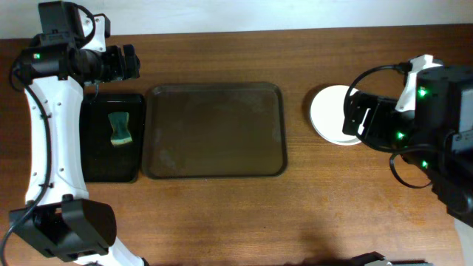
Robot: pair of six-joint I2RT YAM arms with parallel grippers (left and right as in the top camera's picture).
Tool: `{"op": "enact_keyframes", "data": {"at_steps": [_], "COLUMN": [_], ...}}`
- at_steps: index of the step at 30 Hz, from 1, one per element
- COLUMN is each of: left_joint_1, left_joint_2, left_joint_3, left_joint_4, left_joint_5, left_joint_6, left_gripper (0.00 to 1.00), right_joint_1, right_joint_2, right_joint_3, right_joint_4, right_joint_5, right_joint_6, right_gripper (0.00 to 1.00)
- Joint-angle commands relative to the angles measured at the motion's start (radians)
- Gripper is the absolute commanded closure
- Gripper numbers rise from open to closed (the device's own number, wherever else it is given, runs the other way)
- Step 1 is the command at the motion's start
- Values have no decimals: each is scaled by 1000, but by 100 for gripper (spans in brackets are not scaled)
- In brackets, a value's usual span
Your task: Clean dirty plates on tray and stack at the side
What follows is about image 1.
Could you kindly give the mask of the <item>pinkish white plate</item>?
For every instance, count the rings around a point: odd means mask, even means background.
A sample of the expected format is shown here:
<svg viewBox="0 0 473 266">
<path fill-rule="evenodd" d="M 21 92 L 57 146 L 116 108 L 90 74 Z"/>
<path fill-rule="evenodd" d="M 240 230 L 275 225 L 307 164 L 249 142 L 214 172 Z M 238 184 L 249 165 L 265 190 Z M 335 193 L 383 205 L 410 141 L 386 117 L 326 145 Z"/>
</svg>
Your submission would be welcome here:
<svg viewBox="0 0 473 266">
<path fill-rule="evenodd" d="M 322 134 L 321 137 L 326 141 L 339 146 L 354 146 L 361 143 L 356 136 L 346 134 Z"/>
</svg>

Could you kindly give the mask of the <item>cream white plate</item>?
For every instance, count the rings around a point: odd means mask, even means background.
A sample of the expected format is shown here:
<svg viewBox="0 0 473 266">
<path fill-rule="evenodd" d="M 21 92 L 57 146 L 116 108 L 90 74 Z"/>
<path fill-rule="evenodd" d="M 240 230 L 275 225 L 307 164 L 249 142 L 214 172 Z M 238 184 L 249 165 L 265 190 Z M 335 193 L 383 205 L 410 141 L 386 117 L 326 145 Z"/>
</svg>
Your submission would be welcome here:
<svg viewBox="0 0 473 266">
<path fill-rule="evenodd" d="M 309 116 L 313 128 L 322 134 L 344 134 L 344 98 L 349 86 L 323 88 L 311 101 Z"/>
</svg>

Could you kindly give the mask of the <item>green yellow sponge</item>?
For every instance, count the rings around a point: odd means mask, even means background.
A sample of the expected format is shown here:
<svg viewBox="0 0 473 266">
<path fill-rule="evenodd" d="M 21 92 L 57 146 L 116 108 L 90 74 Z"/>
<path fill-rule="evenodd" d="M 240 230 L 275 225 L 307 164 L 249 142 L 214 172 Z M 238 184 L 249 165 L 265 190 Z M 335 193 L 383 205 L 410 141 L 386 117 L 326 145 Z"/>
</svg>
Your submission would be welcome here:
<svg viewBox="0 0 473 266">
<path fill-rule="evenodd" d="M 114 147 L 124 146 L 133 141 L 129 131 L 129 113 L 113 112 L 108 114 L 108 119 L 112 127 L 110 142 Z"/>
</svg>

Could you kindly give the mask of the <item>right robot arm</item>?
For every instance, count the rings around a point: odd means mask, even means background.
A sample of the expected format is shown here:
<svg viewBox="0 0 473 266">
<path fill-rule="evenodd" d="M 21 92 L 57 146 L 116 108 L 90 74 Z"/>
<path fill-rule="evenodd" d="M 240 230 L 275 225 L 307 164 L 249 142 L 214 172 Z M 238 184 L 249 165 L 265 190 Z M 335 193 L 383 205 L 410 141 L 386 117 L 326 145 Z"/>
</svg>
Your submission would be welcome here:
<svg viewBox="0 0 473 266">
<path fill-rule="evenodd" d="M 368 75 L 394 70 L 404 75 L 398 99 L 358 91 Z M 447 66 L 432 55 L 377 66 L 360 74 L 343 98 L 344 134 L 420 169 L 427 187 L 455 220 L 466 265 L 472 264 L 472 68 Z"/>
</svg>

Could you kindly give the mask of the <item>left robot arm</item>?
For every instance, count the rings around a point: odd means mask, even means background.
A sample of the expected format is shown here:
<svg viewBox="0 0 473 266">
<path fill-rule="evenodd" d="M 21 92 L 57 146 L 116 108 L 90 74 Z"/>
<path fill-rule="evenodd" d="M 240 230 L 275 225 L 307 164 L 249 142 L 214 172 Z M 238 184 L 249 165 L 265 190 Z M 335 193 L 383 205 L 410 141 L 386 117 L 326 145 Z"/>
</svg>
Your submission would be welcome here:
<svg viewBox="0 0 473 266">
<path fill-rule="evenodd" d="M 119 240 L 112 208 L 89 198 L 79 129 L 84 88 L 138 78 L 135 49 L 107 46 L 109 19 L 79 4 L 43 2 L 38 12 L 42 31 L 9 74 L 29 104 L 32 162 L 25 206 L 9 213 L 7 234 L 63 262 L 145 266 Z"/>
</svg>

